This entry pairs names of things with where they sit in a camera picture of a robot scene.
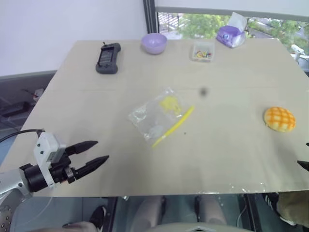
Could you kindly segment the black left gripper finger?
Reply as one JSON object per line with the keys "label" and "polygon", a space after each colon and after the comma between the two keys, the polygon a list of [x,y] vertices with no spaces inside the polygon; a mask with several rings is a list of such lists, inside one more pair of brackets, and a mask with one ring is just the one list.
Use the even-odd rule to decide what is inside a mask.
{"label": "black left gripper finger", "polygon": [[66,147],[65,153],[70,156],[73,154],[80,154],[82,152],[87,151],[91,147],[95,146],[98,143],[98,141],[84,141],[80,142],[74,145],[71,145],[69,147]]}
{"label": "black left gripper finger", "polygon": [[97,157],[97,158],[87,162],[83,167],[81,167],[77,170],[72,169],[74,178],[80,179],[80,178],[92,173],[97,168],[99,168],[101,165],[103,165],[108,158],[109,158],[109,156]]}

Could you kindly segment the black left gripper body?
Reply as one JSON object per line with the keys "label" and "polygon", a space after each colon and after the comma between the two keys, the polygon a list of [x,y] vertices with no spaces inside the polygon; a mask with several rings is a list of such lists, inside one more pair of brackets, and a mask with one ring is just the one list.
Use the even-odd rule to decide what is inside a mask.
{"label": "black left gripper body", "polygon": [[67,147],[60,160],[51,164],[49,171],[55,183],[67,181],[70,184],[76,180],[74,170],[70,167],[71,160],[69,158],[70,155],[76,154],[76,152],[75,147]]}

